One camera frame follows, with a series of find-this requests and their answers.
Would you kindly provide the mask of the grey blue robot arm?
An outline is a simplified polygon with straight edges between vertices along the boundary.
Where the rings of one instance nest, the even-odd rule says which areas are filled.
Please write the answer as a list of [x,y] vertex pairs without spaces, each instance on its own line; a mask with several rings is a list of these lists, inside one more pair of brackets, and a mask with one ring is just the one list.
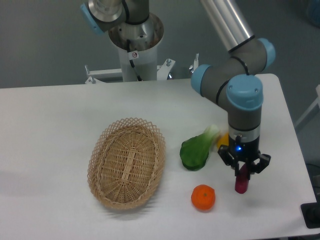
[[[257,74],[275,60],[272,43],[256,38],[233,0],[201,2],[213,27],[228,51],[229,59],[220,66],[197,66],[191,86],[228,114],[229,144],[218,149],[223,162],[235,176],[249,180],[270,163],[270,156],[259,151],[263,85]],[[89,27],[98,35],[108,33],[124,51],[124,81],[154,80],[146,76],[148,66],[138,61],[143,52],[153,49],[163,37],[158,18],[150,12],[147,0],[89,0],[80,7]]]

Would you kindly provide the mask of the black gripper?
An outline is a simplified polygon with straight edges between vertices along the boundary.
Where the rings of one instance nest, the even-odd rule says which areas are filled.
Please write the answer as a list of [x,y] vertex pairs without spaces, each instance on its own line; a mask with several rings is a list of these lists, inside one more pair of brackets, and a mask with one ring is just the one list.
[[239,162],[243,162],[246,167],[246,179],[249,181],[251,174],[259,174],[269,166],[271,156],[263,154],[259,150],[260,137],[257,139],[243,142],[243,137],[237,135],[235,139],[228,138],[229,145],[221,145],[218,148],[218,155],[224,164],[234,170],[237,177],[240,174]]

